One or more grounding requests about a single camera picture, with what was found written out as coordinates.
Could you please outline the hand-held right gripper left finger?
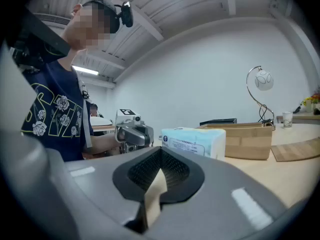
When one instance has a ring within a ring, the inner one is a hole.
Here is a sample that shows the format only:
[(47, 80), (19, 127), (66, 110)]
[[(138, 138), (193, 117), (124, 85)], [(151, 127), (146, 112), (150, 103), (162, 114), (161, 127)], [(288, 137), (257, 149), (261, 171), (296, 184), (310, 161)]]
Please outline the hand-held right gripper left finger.
[(146, 229), (143, 206), (118, 222), (77, 184), (59, 153), (17, 131), (0, 133), (0, 170), (27, 217), (54, 240), (159, 240)]

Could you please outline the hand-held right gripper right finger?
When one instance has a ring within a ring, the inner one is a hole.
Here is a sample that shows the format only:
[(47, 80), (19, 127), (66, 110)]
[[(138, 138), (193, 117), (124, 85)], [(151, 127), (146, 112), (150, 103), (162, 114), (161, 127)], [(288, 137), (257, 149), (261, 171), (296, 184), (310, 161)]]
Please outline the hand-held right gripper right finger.
[(204, 172), (201, 188), (190, 199), (165, 204), (159, 217), (147, 230), (151, 240), (240, 240), (257, 230), (253, 227), (232, 192), (244, 189), (274, 220), (286, 205), (267, 187), (225, 161), (185, 153)]

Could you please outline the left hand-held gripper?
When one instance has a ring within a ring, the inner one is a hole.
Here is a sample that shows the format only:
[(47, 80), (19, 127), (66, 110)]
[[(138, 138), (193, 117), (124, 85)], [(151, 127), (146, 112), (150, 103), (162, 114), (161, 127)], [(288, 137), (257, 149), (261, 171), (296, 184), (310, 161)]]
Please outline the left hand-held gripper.
[(142, 116), (131, 109), (116, 111), (114, 127), (121, 154), (153, 146), (153, 128), (146, 125)]

